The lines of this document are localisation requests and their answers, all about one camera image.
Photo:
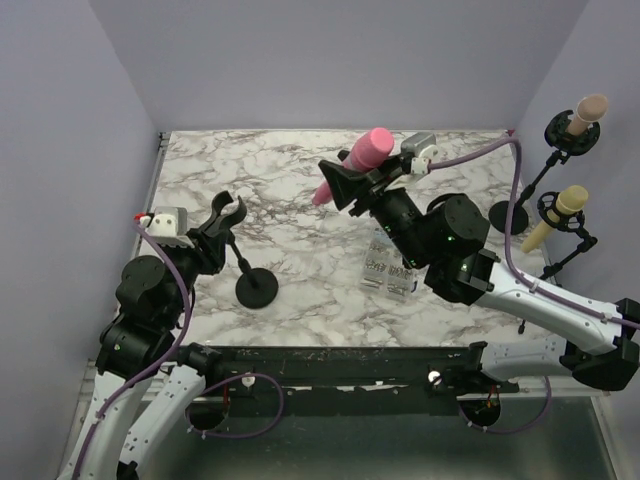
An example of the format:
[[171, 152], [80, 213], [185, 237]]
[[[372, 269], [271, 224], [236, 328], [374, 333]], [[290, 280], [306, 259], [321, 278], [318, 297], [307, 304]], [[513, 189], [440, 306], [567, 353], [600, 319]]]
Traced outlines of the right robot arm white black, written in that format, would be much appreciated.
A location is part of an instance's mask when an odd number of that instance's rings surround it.
[[404, 181], [436, 169], [426, 157], [398, 154], [366, 173], [322, 160], [319, 168], [339, 210], [368, 213], [402, 255], [426, 269], [425, 283], [450, 303], [478, 305], [551, 332], [540, 342], [486, 344], [464, 362], [460, 379], [480, 392], [514, 377], [569, 375], [595, 389], [621, 391], [639, 369], [638, 303], [586, 298], [523, 273], [509, 255], [485, 249], [490, 223], [465, 194], [446, 194], [421, 212]]

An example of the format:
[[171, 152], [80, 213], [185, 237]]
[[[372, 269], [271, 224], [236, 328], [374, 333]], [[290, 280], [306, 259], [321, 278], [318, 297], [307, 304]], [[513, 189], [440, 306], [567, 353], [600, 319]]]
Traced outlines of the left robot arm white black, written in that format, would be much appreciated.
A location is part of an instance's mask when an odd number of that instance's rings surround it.
[[135, 228], [153, 254], [130, 260], [116, 290], [116, 318], [100, 336], [92, 399], [62, 479], [137, 479], [189, 404], [222, 380], [211, 349], [181, 348], [201, 275], [226, 262], [230, 231]]

